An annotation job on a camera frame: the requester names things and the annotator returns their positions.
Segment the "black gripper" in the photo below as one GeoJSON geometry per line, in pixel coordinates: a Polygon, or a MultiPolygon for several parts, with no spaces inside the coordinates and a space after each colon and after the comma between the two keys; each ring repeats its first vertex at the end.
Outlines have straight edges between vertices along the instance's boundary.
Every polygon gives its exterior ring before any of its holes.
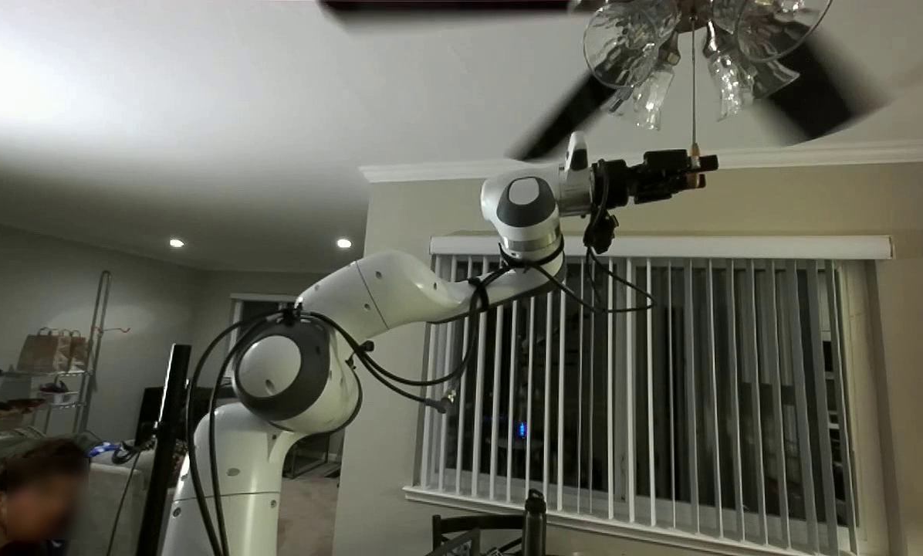
{"type": "Polygon", "coordinates": [[[645,151],[637,168],[629,168],[626,162],[598,162],[593,168],[593,200],[606,210],[668,200],[684,188],[707,188],[703,173],[711,171],[719,171],[716,154],[688,151],[645,151]]]}

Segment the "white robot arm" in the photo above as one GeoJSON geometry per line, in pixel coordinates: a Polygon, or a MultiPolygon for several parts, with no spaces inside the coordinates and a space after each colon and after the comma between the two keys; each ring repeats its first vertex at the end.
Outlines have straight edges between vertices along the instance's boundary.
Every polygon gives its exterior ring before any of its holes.
{"type": "Polygon", "coordinates": [[[585,244],[601,255],[620,207],[702,188],[716,168],[680,149],[637,165],[572,151],[560,168],[497,173],[481,182],[481,220],[500,255],[494,273],[449,280],[411,255],[384,251],[314,280],[293,307],[243,323],[225,358],[232,396],[188,432],[157,556],[277,556],[283,456],[359,417],[384,335],[480,323],[550,290],[565,267],[569,216],[588,222],[585,244]]]}

